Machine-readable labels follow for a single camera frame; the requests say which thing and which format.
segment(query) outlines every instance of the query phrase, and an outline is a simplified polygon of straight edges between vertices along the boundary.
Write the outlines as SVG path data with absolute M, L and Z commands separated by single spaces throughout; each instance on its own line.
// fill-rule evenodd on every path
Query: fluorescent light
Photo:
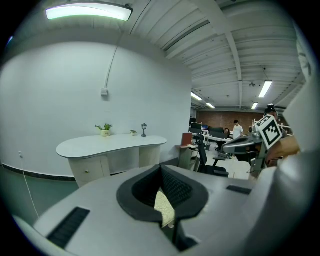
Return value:
M 196 98 L 198 101 L 202 101 L 202 98 L 200 98 L 199 96 L 195 95 L 193 92 L 191 92 L 191 96 Z
M 75 15 L 93 15 L 126 22 L 129 20 L 133 9 L 111 3 L 79 2 L 46 9 L 45 12 L 48 20 Z
M 257 102 L 255 102 L 255 103 L 253 103 L 253 106 L 252 106 L 252 110 L 255 110 L 256 109 L 256 107 L 258 106 L 258 103 Z
M 11 36 L 11 37 L 9 38 L 9 41 L 6 43 L 6 45 L 8 45 L 12 39 L 14 39 L 13 36 Z
M 260 92 L 259 98 L 263 98 L 264 96 L 266 96 L 271 84 L 272 84 L 272 80 L 264 81 L 264 86 L 262 88 L 262 91 Z
M 208 105 L 210 108 L 215 109 L 215 107 L 212 106 L 210 103 L 207 103 L 207 105 Z

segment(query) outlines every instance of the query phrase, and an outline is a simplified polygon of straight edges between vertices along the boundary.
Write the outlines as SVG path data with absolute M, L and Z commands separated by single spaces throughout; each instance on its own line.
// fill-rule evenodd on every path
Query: potted plant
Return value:
M 95 125 L 94 127 L 97 127 L 101 131 L 100 135 L 102 137 L 107 137 L 111 135 L 110 128 L 112 127 L 112 124 L 104 124 L 104 129 L 100 125 Z
M 130 134 L 131 134 L 132 136 L 136 136 L 136 135 L 137 135 L 137 132 L 136 132 L 135 130 L 131 130 L 131 131 L 130 131 Z

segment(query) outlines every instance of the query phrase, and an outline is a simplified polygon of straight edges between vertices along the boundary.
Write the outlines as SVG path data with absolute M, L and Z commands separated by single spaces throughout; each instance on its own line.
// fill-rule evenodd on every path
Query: computer monitor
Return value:
M 210 136 L 215 137 L 215 138 L 220 138 L 220 139 L 227 139 L 228 134 L 227 133 L 221 133 L 217 131 L 210 131 Z
M 217 132 L 217 133 L 225 133 L 225 130 L 222 127 L 209 127 L 209 133 Z
M 202 127 L 202 124 L 201 123 L 192 123 L 191 124 L 191 128 L 194 128 L 194 129 L 200 129 L 201 130 L 201 127 Z
M 196 129 L 196 128 L 189 128 L 189 133 L 193 134 L 201 134 L 201 129 Z

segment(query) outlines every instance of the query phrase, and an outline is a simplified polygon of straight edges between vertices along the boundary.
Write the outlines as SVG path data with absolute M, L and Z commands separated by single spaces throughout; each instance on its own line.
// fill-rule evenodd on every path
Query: curved desk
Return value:
M 232 138 L 218 138 L 218 137 L 212 137 L 210 135 L 203 135 L 205 144 L 207 145 L 209 140 L 215 141 L 215 142 L 230 142 L 232 141 Z
M 82 187 L 104 176 L 110 176 L 108 153 L 139 148 L 139 167 L 158 165 L 160 146 L 165 143 L 167 139 L 159 136 L 95 135 L 69 139 L 61 143 L 56 152 L 68 159 L 74 178 L 79 187 Z

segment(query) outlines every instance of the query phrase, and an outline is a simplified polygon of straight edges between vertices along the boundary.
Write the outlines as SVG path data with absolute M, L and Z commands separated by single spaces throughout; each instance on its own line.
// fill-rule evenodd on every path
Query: cable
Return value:
M 141 15 L 144 13 L 144 11 L 145 11 L 145 9 L 148 7 L 148 5 L 151 3 L 151 1 L 152 1 L 152 0 L 150 0 L 150 2 L 148 2 L 148 4 L 144 7 L 143 11 L 142 11 L 141 14 L 139 15 L 139 17 L 138 17 L 138 19 L 136 20 L 136 22 L 134 23 L 133 28 L 131 29 L 130 35 L 131 35 L 132 31 L 134 31 L 134 28 L 135 28 L 138 20 L 140 19 Z
M 39 214 L 38 214 L 38 212 L 37 212 L 37 209 L 36 209 L 36 206 L 35 206 L 35 202 L 34 202 L 34 200 L 33 200 L 33 198 L 32 198 L 32 195 L 31 195 L 31 192 L 30 192 L 30 189 L 29 189 L 29 186 L 28 186 L 28 182 L 27 182 L 27 179 L 26 179 L 26 175 L 25 175 L 25 171 L 24 171 L 24 167 L 23 167 L 23 160 L 21 159 L 21 170 L 22 170 L 22 172 L 23 172 L 23 177 L 24 177 L 24 180 L 25 180 L 25 184 L 26 184 L 26 187 L 28 188 L 28 191 L 29 191 L 29 195 L 30 195 L 30 198 L 31 198 L 31 202 L 32 202 L 32 204 L 33 204 L 33 208 L 34 208 L 34 210 L 35 210 L 35 213 L 36 213 L 36 215 L 38 216 L 38 219 L 39 219 Z
M 107 73 L 106 79 L 105 79 L 105 85 L 104 85 L 105 89 L 107 88 L 107 84 L 108 84 L 109 76 L 110 76 L 111 66 L 112 66 L 112 63 L 114 62 L 114 58 L 115 58 L 115 55 L 116 55 L 116 52 L 117 52 L 117 49 L 118 49 L 118 45 L 119 45 L 120 40 L 122 38 L 122 35 L 123 35 L 123 33 L 120 32 L 120 36 L 119 36 L 119 38 L 118 38 L 118 40 L 116 42 L 116 46 L 115 46 L 115 49 L 114 49 L 114 52 L 113 52 L 113 55 L 112 55 L 112 59 L 111 59 L 111 62 L 110 62 L 109 68 L 108 68 L 108 73 Z
M 269 77 L 267 76 L 266 72 L 264 69 L 262 69 L 263 73 L 265 74 L 266 78 L 269 80 Z

